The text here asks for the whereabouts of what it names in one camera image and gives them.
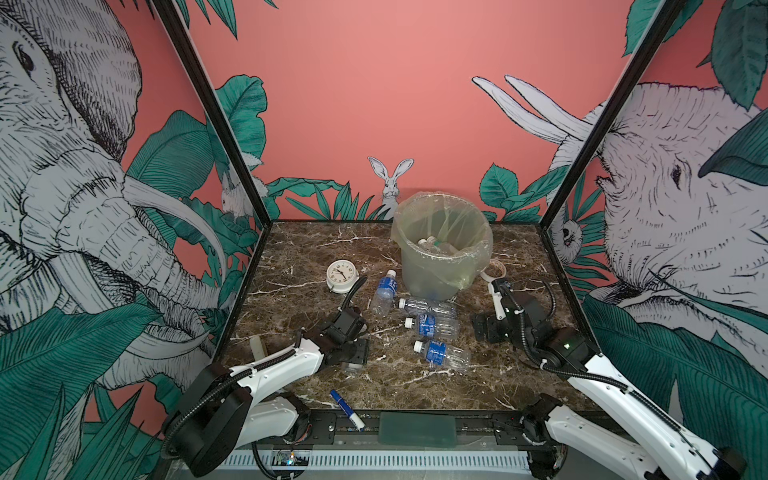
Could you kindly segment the blue cap bottle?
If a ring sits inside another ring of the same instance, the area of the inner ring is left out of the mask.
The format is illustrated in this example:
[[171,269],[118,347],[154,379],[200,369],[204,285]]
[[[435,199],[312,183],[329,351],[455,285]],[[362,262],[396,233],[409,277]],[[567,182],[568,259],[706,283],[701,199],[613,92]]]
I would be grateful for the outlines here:
[[393,308],[397,295],[396,272],[388,270],[378,283],[370,309],[378,317],[386,317]]

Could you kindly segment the Pocari Sweat blue label bottle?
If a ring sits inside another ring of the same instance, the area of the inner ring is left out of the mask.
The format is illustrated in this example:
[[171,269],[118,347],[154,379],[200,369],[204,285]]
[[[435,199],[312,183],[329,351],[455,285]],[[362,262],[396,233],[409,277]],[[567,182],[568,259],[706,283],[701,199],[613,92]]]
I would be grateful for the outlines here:
[[404,326],[407,329],[414,330],[422,337],[446,341],[455,340],[460,329],[457,319],[428,313],[419,314],[415,317],[406,317]]

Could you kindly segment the blue label mineral water bottle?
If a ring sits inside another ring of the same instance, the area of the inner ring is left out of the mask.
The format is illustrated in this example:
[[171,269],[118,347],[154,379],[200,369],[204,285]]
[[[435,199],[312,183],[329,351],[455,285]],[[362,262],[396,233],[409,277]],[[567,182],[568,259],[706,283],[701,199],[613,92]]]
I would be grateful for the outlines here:
[[464,372],[471,364],[467,351],[441,341],[415,341],[413,351],[434,368]]

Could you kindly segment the green red label clear bottle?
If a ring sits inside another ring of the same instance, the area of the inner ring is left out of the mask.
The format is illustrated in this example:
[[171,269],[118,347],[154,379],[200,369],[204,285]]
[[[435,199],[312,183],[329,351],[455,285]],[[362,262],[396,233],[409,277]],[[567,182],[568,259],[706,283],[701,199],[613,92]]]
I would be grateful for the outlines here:
[[461,252],[460,249],[456,248],[451,243],[438,240],[433,236],[430,236],[428,238],[428,241],[431,243],[434,249],[440,254],[455,256]]

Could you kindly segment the small green band clear bottle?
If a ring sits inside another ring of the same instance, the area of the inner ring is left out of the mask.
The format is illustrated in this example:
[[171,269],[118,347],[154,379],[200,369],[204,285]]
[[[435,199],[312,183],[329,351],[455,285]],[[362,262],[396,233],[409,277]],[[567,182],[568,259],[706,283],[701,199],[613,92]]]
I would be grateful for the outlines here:
[[346,372],[349,375],[360,375],[362,372],[365,371],[365,365],[357,364],[357,363],[343,362],[341,364],[341,368],[344,372]]

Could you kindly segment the clear unlabelled bottle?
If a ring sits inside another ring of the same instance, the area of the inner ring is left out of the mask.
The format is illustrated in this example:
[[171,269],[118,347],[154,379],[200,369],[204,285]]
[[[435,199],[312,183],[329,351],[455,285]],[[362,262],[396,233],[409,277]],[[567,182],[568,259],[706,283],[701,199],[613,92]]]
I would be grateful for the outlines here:
[[397,306],[410,315],[430,314],[439,317],[458,318],[457,307],[449,302],[402,297],[398,300]]

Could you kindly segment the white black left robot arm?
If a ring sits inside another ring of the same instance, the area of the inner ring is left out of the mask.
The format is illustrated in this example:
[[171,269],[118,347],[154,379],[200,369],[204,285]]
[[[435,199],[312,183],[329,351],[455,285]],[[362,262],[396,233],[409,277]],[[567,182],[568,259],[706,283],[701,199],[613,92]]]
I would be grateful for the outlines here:
[[280,391],[328,367],[350,363],[364,343],[361,310],[342,307],[288,347],[245,365],[205,367],[168,414],[160,455],[180,460],[196,477],[209,474],[239,447],[295,429],[308,408]]

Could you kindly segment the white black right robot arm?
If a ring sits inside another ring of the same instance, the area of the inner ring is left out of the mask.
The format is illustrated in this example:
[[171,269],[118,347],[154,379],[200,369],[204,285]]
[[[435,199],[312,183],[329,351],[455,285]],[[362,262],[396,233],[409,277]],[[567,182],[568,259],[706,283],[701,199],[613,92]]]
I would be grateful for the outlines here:
[[573,327],[557,328],[556,309],[496,278],[487,284],[494,310],[485,338],[508,342],[538,370],[566,380],[623,430],[622,435],[542,394],[520,414],[518,428],[534,446],[562,460],[573,447],[624,479],[740,479],[747,462],[730,447],[717,448],[674,420],[627,380],[595,341]]

